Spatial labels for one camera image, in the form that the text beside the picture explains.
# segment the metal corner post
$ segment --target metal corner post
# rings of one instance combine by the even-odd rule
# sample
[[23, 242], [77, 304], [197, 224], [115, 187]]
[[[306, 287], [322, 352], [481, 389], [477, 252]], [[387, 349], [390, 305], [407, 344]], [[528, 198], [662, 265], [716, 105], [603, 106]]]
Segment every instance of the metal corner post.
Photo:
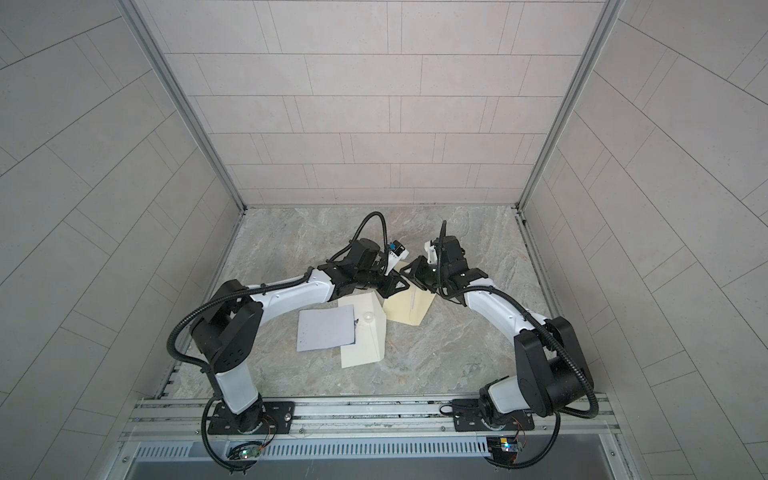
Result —
[[568, 116], [576, 106], [576, 101], [578, 100], [579, 95], [581, 95], [581, 91], [584, 90], [587, 78], [589, 78], [589, 74], [592, 72], [592, 68], [594, 68], [594, 64], [598, 60], [600, 50], [603, 48], [603, 45], [608, 38], [608, 34], [611, 33], [611, 29], [616, 22], [619, 9], [623, 3], [624, 0], [606, 0], [603, 5], [603, 9], [598, 16], [598, 21], [594, 26], [587, 47], [584, 49], [584, 54], [581, 56], [581, 60], [576, 68], [576, 73], [571, 79], [571, 84], [568, 85], [568, 91], [563, 97], [560, 109], [547, 133], [544, 146], [541, 148], [538, 159], [533, 166], [531, 176], [528, 178], [528, 182], [525, 184], [523, 193], [520, 196], [520, 201], [518, 202], [517, 207], [521, 212], [525, 210], [528, 206], [528, 202], [531, 201], [531, 195], [533, 194], [538, 179], [541, 178], [541, 174], [544, 172], [544, 167], [549, 160], [549, 157], [552, 155], [554, 146], [565, 127], [565, 122], [568, 119]]
[[149, 28], [147, 28], [147, 24], [144, 21], [144, 18], [142, 18], [141, 13], [138, 11], [138, 8], [136, 8], [134, 0], [115, 1], [117, 2], [120, 13], [123, 15], [125, 23], [127, 23], [128, 28], [131, 30], [134, 38], [136, 38], [136, 41], [154, 69], [155, 74], [157, 74], [157, 77], [160, 79], [165, 91], [176, 106], [176, 109], [184, 123], [187, 125], [192, 138], [195, 140], [198, 147], [200, 147], [200, 151], [205, 158], [208, 159], [208, 162], [211, 167], [213, 167], [216, 175], [229, 190], [230, 196], [237, 205], [237, 208], [240, 212], [245, 211], [246, 205], [243, 202], [243, 198], [232, 183], [229, 174], [227, 174], [227, 170], [224, 169], [221, 159], [214, 150], [214, 146], [210, 143], [210, 139], [187, 100], [187, 96], [181, 91], [181, 87], [179, 86], [176, 77], [168, 66], [168, 63], [165, 61], [163, 52], [160, 51], [154, 38], [152, 38], [152, 34], [150, 33]]

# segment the gray wall tile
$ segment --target gray wall tile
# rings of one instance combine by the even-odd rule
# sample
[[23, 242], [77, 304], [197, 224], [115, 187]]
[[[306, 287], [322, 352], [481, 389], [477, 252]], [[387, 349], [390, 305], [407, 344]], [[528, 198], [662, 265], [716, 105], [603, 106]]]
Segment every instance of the gray wall tile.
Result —
[[768, 260], [766, 225], [661, 130], [627, 172], [718, 285]]
[[54, 442], [106, 352], [103, 346], [67, 330], [56, 331], [0, 406], [0, 421], [7, 433], [0, 439], [5, 453], [0, 470], [6, 476], [29, 478], [29, 465], [36, 465], [40, 451]]
[[422, 78], [417, 55], [306, 55], [303, 68], [315, 95], [418, 95]]
[[530, 60], [527, 55], [424, 55], [421, 94], [517, 95]]
[[597, 315], [587, 321], [587, 328], [594, 335], [601, 328], [616, 320], [614, 311], [609, 306], [603, 308]]
[[666, 50], [667, 47], [651, 37], [616, 22], [594, 70], [633, 101]]
[[195, 57], [214, 95], [312, 94], [303, 55], [200, 54]]
[[757, 464], [757, 468], [761, 472], [768, 472], [768, 442], [750, 443], [745, 447], [752, 455], [752, 460]]
[[89, 190], [47, 147], [0, 177], [0, 204], [7, 206], [0, 212], [0, 279], [7, 278]]
[[590, 320], [608, 305], [608, 301], [568, 225], [565, 225], [558, 237], [552, 241], [552, 247], [558, 255], [565, 278], [571, 284], [581, 314], [586, 320]]
[[585, 248], [600, 232], [605, 220], [570, 165], [563, 167], [558, 181], [552, 187], [552, 194], [563, 210], [579, 246]]
[[17, 160], [111, 94], [73, 41], [3, 68], [0, 88], [14, 92], [0, 98], [0, 147]]
[[389, 165], [315, 165], [319, 188], [389, 187]]
[[[765, 33], [766, 15], [760, 0], [706, 7], [696, 0], [653, 2], [638, 28], [727, 78]], [[681, 29], [683, 23], [691, 28]]]
[[113, 329], [109, 329], [74, 310], [67, 315], [67, 318], [61, 324], [61, 328], [77, 333], [79, 336], [83, 336], [107, 348], [112, 345], [114, 338], [118, 336], [118, 333]]
[[62, 472], [70, 478], [85, 477], [103, 443], [102, 435], [61, 430], [32, 480], [60, 478]]
[[149, 62], [122, 18], [90, 30], [88, 37], [123, 85], [150, 69]]
[[520, 88], [524, 96], [564, 95], [576, 73], [579, 55], [533, 55]]
[[96, 49], [96, 45], [94, 45], [94, 42], [88, 37], [88, 33], [82, 33], [72, 40], [77, 44], [78, 48], [80, 48], [80, 51], [83, 52], [83, 55], [85, 55], [93, 68], [96, 69], [99, 77], [101, 77], [101, 80], [104, 80], [104, 83], [107, 84], [112, 93], [123, 88], [123, 84], [120, 83], [118, 77], [104, 60], [104, 57], [101, 56], [101, 53], [99, 53], [99, 50]]
[[507, 10], [494, 2], [403, 2], [402, 53], [495, 55]]
[[522, 188], [489, 188], [485, 197], [487, 204], [516, 204], [523, 194]]
[[213, 228], [200, 208], [195, 208], [157, 268], [157, 275], [181, 290]]
[[78, 210], [122, 241], [172, 173], [142, 141], [78, 205]]
[[387, 132], [387, 97], [296, 97], [305, 132]]
[[88, 217], [83, 215], [77, 208], [73, 209], [64, 219], [70, 227], [80, 233], [83, 237], [89, 239], [97, 247], [101, 248], [107, 255], [111, 255], [118, 248], [118, 242], [110, 237], [105, 231], [99, 228], [96, 223], [91, 222]]
[[685, 351], [675, 353], [659, 362], [649, 365], [643, 369], [645, 378], [651, 386], [657, 385], [667, 380], [676, 379], [679, 376], [696, 372], [694, 363], [690, 361]]
[[333, 194], [337, 204], [413, 203], [412, 188], [335, 188]]
[[467, 132], [480, 128], [483, 97], [403, 97], [403, 132]]
[[273, 164], [344, 163], [338, 134], [262, 134], [261, 137]]
[[152, 202], [149, 207], [147, 208], [147, 212], [154, 217], [155, 220], [160, 222], [160, 225], [163, 226], [163, 228], [170, 233], [172, 237], [175, 237], [179, 233], [179, 227], [175, 224], [173, 220], [170, 219], [168, 214], [163, 212], [163, 209], [160, 208], [159, 205], [157, 205], [155, 202]]
[[64, 129], [48, 146], [95, 187], [163, 119], [144, 84], [135, 81]]
[[[653, 390], [697, 478], [760, 478], [739, 436], [698, 373], [656, 385]], [[712, 429], [724, 441], [722, 458], [712, 456], [705, 446], [707, 432]]]
[[167, 54], [166, 60], [187, 95], [212, 95], [194, 54]]
[[594, 3], [528, 3], [512, 53], [581, 55], [600, 10]]
[[210, 124], [211, 133], [293, 131], [281, 97], [195, 98]]
[[590, 197], [640, 276], [661, 265], [683, 242], [616, 160], [609, 160]]
[[469, 165], [404, 164], [400, 166], [400, 187], [465, 187]]
[[233, 165], [242, 188], [309, 188], [301, 165]]
[[498, 99], [491, 132], [545, 134], [560, 108], [559, 97], [502, 97]]
[[768, 179], [768, 105], [678, 58], [643, 109], [738, 198]]
[[560, 266], [559, 261], [553, 262], [547, 268], [550, 280], [554, 291], [557, 292], [558, 302], [563, 310], [563, 316], [571, 322], [571, 325], [576, 331], [576, 336], [579, 338], [579, 345], [584, 352], [584, 359], [587, 360], [587, 364], [600, 358], [598, 349], [595, 347], [592, 335], [589, 334], [587, 323], [584, 321], [584, 316], [581, 314], [581, 310], [576, 303], [576, 298], [571, 291], [571, 286], [568, 284], [568, 280], [565, 278], [565, 272]]
[[750, 324], [764, 343], [768, 343], [768, 263], [723, 287], [723, 293], [733, 302], [741, 316]]
[[149, 91], [149, 94], [152, 95], [154, 103], [156, 103], [157, 107], [160, 108], [160, 111], [163, 112], [164, 117], [174, 113], [176, 105], [174, 105], [173, 101], [168, 96], [168, 93], [160, 83], [160, 79], [157, 77], [154, 70], [141, 75], [141, 83], [144, 84], [147, 91]]
[[352, 148], [356, 164], [428, 164], [435, 135], [352, 134]]
[[[0, 339], [0, 391], [13, 389], [107, 258], [93, 243], [61, 223], [0, 285], [3, 315], [16, 319], [6, 323]], [[46, 292], [44, 302], [36, 300], [41, 291]]]
[[214, 225], [214, 230], [190, 272], [190, 279], [200, 288], [207, 289], [208, 284], [214, 279], [221, 254], [232, 237], [234, 225], [240, 219], [239, 217], [239, 212], [231, 204], [231, 207], [224, 211]]
[[184, 284], [184, 288], [179, 293], [178, 300], [176, 300], [170, 314], [167, 315], [165, 322], [162, 324], [160, 333], [157, 334], [154, 343], [151, 343], [149, 354], [145, 355], [146, 361], [144, 361], [143, 366], [140, 366], [141, 371], [138, 373], [133, 384], [133, 390], [143, 392], [148, 396], [155, 396], [160, 393], [161, 383], [168, 377], [170, 366], [175, 363], [165, 349], [168, 336], [181, 318], [184, 318], [185, 315], [200, 306], [204, 294], [205, 292], [195, 282], [188, 280]]
[[283, 53], [386, 53], [383, 2], [270, 3]]
[[613, 322], [594, 334], [594, 342], [600, 351], [605, 369], [611, 377], [621, 408], [632, 427], [641, 452], [677, 450], [672, 433], [654, 392], [645, 381], [632, 348], [627, 343], [617, 322]]
[[225, 165], [271, 163], [262, 161], [250, 134], [211, 134], [209, 137]]
[[685, 350], [743, 442], [764, 442], [761, 399], [768, 349], [698, 263], [654, 293]]
[[69, 418], [62, 428], [72, 432], [107, 435], [114, 424], [114, 420], [115, 418], [110, 415], [72, 409], [72, 413], [69, 414]]
[[179, 167], [154, 201], [181, 227], [214, 178], [208, 161], [197, 150]]
[[336, 201], [331, 188], [300, 190], [293, 188], [266, 188], [258, 190], [265, 204], [274, 205], [328, 205]]
[[4, 5], [0, 28], [25, 55], [73, 37], [120, 14], [110, 2], [44, 0]]
[[227, 203], [231, 200], [229, 190], [221, 183], [221, 179], [215, 179], [205, 190], [203, 194], [203, 202], [210, 208], [210, 211], [214, 213], [216, 219], [221, 217], [221, 213], [227, 206]]
[[147, 288], [78, 401], [78, 408], [117, 416], [173, 303]]
[[682, 247], [646, 275], [643, 281], [651, 292], [655, 292], [660, 286], [672, 280], [694, 263], [696, 263], [696, 257], [688, 250], [688, 247]]
[[558, 139], [558, 149], [582, 182], [604, 150], [600, 140], [575, 113], [568, 119]]
[[266, 53], [253, 3], [148, 2], [171, 53]]
[[683, 349], [615, 237], [598, 250], [589, 265], [641, 367]]
[[511, 164], [521, 147], [520, 134], [447, 134], [444, 164]]
[[487, 188], [415, 188], [417, 204], [483, 204]]
[[627, 166], [654, 129], [642, 112], [595, 73], [590, 75], [579, 97], [576, 112], [622, 167]]
[[150, 214], [142, 215], [75, 309], [120, 330], [172, 241], [157, 220]]
[[163, 141], [163, 145], [174, 156], [176, 163], [182, 165], [192, 154], [197, 144], [187, 129], [187, 125], [181, 119], [178, 112], [171, 115], [166, 121], [160, 124], [155, 131], [158, 137]]

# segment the wire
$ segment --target wire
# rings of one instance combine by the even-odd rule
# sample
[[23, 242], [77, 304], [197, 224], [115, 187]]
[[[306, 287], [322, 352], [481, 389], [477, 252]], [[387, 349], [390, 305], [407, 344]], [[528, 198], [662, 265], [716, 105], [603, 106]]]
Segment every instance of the wire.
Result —
[[210, 442], [208, 441], [208, 431], [207, 431], [207, 423], [208, 423], [208, 411], [210, 410], [210, 406], [213, 405], [213, 403], [217, 400], [215, 396], [210, 397], [208, 400], [208, 403], [205, 404], [205, 408], [203, 409], [203, 418], [200, 421], [200, 437], [203, 439], [203, 447], [205, 448], [205, 451], [207, 452], [208, 456], [213, 459], [214, 462], [216, 462], [217, 465], [226, 468], [230, 471], [230, 474], [233, 472], [245, 472], [247, 469], [251, 468], [256, 464], [256, 461], [250, 462], [248, 464], [243, 465], [235, 465], [233, 463], [229, 463], [225, 460], [223, 460], [216, 452], [214, 452], [214, 449], [211, 448]]
[[549, 442], [547, 442], [547, 445], [544, 447], [544, 449], [541, 450], [534, 458], [530, 458], [525, 462], [511, 463], [511, 464], [495, 462], [488, 457], [483, 457], [483, 458], [485, 458], [485, 461], [490, 463], [491, 465], [499, 468], [506, 468], [507, 470], [519, 470], [520, 468], [527, 468], [539, 463], [541, 459], [544, 458], [549, 453], [550, 450], [552, 450], [552, 447], [554, 446], [554, 442], [558, 439], [558, 433], [560, 433], [560, 412], [555, 412], [554, 413], [554, 430], [552, 430], [552, 436], [549, 438]]
[[382, 221], [382, 235], [383, 235], [383, 238], [384, 238], [384, 246], [383, 246], [383, 248], [384, 248], [384, 260], [386, 260], [386, 252], [389, 249], [389, 243], [386, 241], [386, 220], [384, 220], [384, 215], [381, 212], [376, 211], [376, 212], [371, 212], [370, 214], [367, 214], [366, 217], [362, 219], [362, 222], [360, 222], [360, 226], [357, 227], [357, 231], [352, 236], [352, 239], [349, 241], [349, 245], [347, 245], [346, 247], [342, 248], [338, 252], [334, 253], [333, 256], [328, 259], [328, 261], [329, 262], [333, 262], [335, 259], [339, 258], [342, 254], [344, 254], [347, 250], [352, 248], [352, 242], [357, 240], [357, 238], [360, 236], [360, 234], [362, 233], [362, 229], [365, 227], [366, 223], [368, 223], [368, 220], [371, 220], [374, 217], [378, 217]]

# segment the black cable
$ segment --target black cable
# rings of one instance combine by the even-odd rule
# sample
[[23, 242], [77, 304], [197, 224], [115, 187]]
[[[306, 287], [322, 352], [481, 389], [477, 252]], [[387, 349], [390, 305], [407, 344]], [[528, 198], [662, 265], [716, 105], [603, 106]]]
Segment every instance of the black cable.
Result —
[[542, 458], [544, 458], [550, 450], [552, 450], [552, 447], [554, 446], [554, 442], [558, 439], [558, 433], [560, 433], [560, 412], [554, 413], [554, 430], [552, 430], [552, 436], [549, 438], [549, 442], [547, 442], [547, 445], [544, 447], [543, 450], [541, 450], [534, 458], [531, 458], [529, 460], [526, 460], [525, 462], [520, 463], [511, 463], [509, 465], [505, 463], [498, 463], [494, 462], [492, 459], [488, 457], [485, 458], [485, 461], [490, 463], [491, 465], [499, 468], [506, 468], [507, 470], [519, 470], [520, 468], [527, 468], [531, 465], [534, 465], [536, 463], [539, 463]]
[[285, 283], [274, 283], [273, 285], [258, 286], [256, 288], [250, 288], [247, 290], [238, 290], [236, 292], [228, 293], [227, 295], [222, 295], [217, 298], [208, 300], [206, 303], [200, 305], [195, 310], [192, 310], [191, 312], [189, 312], [187, 316], [185, 316], [174, 327], [174, 329], [170, 332], [170, 335], [168, 336], [168, 341], [166, 341], [165, 343], [165, 349], [168, 351], [168, 354], [172, 356], [174, 359], [179, 360], [181, 362], [191, 363], [192, 365], [199, 366], [205, 373], [210, 372], [210, 365], [208, 365], [208, 362], [206, 362], [205, 360], [196, 359], [193, 356], [184, 355], [182, 352], [179, 352], [176, 349], [176, 339], [181, 333], [181, 330], [183, 330], [185, 326], [189, 325], [189, 323], [192, 320], [197, 318], [198, 315], [208, 310], [212, 306], [220, 305], [221, 303], [228, 302], [230, 300], [235, 300], [244, 296], [256, 295], [258, 293], [267, 293], [273, 290], [280, 290], [283, 288], [290, 288], [292, 286], [301, 285], [302, 283], [305, 283], [310, 279], [310, 275], [312, 275], [312, 270], [314, 270], [314, 267], [308, 268], [306, 273], [304, 273], [304, 276], [302, 276], [297, 280], [291, 280]]
[[366, 223], [368, 223], [368, 220], [371, 220], [374, 217], [378, 217], [382, 221], [382, 233], [384, 237], [383, 249], [384, 249], [384, 255], [385, 255], [384, 258], [386, 259], [386, 253], [389, 251], [388, 250], [389, 243], [386, 241], [386, 220], [384, 220], [384, 215], [381, 212], [376, 211], [376, 212], [371, 212], [370, 214], [367, 214], [366, 217], [362, 219], [362, 222], [360, 222], [360, 226], [357, 227], [357, 231], [352, 236], [352, 239], [349, 241], [349, 245], [342, 248], [338, 252], [334, 253], [333, 256], [328, 259], [328, 261], [333, 262], [335, 259], [339, 258], [342, 254], [344, 254], [347, 250], [352, 248], [352, 242], [357, 240], [357, 238], [360, 236], [360, 234], [362, 233], [362, 229], [365, 227]]
[[226, 462], [223, 460], [219, 455], [214, 452], [214, 449], [210, 447], [210, 442], [208, 442], [208, 431], [207, 431], [207, 423], [208, 423], [208, 410], [210, 410], [210, 406], [213, 405], [213, 403], [217, 400], [217, 398], [211, 397], [208, 400], [208, 403], [205, 404], [205, 408], [203, 409], [203, 418], [200, 420], [200, 436], [203, 438], [203, 447], [205, 448], [205, 451], [208, 453], [208, 456], [213, 459], [214, 462], [216, 462], [217, 465], [226, 468], [230, 471], [230, 474], [233, 472], [245, 472], [247, 469], [251, 468], [256, 464], [256, 462], [250, 462], [247, 464], [242, 465], [235, 465], [233, 463]]

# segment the white paper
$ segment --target white paper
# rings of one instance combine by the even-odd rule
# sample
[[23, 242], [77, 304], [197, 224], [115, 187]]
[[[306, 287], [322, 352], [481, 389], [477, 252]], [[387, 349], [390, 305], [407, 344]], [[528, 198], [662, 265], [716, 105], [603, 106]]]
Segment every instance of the white paper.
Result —
[[355, 310], [351, 305], [301, 310], [296, 351], [329, 349], [355, 342]]

